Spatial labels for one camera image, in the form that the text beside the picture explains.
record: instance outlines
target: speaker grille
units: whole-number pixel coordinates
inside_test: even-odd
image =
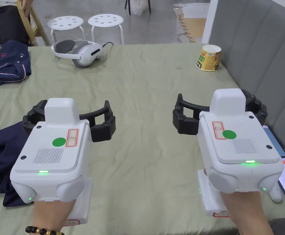
[[[237,154],[257,153],[257,150],[250,139],[233,139],[232,141]]]
[[[59,163],[64,148],[40,148],[33,163]]]

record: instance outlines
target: gray floor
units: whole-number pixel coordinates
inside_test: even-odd
[[[47,22],[54,17],[64,15],[79,16],[84,19],[82,27],[85,30],[86,39],[91,41],[91,26],[88,19],[101,13],[111,13],[124,18],[125,44],[156,44],[177,43],[176,20],[173,12],[173,4],[191,2],[209,2],[209,0],[151,0],[151,14],[145,11],[141,16],[129,15],[125,10],[126,0],[36,0],[34,8],[40,21],[50,37],[50,29]],[[120,44],[118,27],[96,28],[96,42],[105,43],[112,41]],[[58,41],[72,38],[80,39],[80,29],[57,32]]]

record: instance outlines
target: plastic bag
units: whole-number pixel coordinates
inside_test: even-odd
[[[130,11],[134,15],[141,15],[148,8],[148,0],[130,0]]]

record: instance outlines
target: white remote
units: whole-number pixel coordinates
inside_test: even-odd
[[[280,186],[278,185],[278,182],[274,185],[272,191],[269,193],[272,201],[275,203],[279,203],[282,201],[282,190]]]

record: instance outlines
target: navy jacket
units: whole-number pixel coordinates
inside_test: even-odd
[[[5,193],[3,199],[5,207],[25,205],[14,190],[9,176],[26,141],[27,135],[22,122],[0,130],[0,193]]]
[[[0,48],[0,86],[10,82],[21,82],[30,76],[28,46],[9,40]]]

